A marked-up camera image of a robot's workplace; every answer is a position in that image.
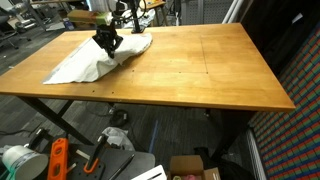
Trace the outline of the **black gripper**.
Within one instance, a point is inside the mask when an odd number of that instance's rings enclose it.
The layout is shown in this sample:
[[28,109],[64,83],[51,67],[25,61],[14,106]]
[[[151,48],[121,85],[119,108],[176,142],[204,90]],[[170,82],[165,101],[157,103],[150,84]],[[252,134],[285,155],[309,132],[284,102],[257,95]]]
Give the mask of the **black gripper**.
[[115,50],[120,46],[123,38],[117,34],[115,22],[111,21],[109,25],[100,24],[97,26],[96,34],[93,40],[104,50],[108,51],[110,58],[114,59]]

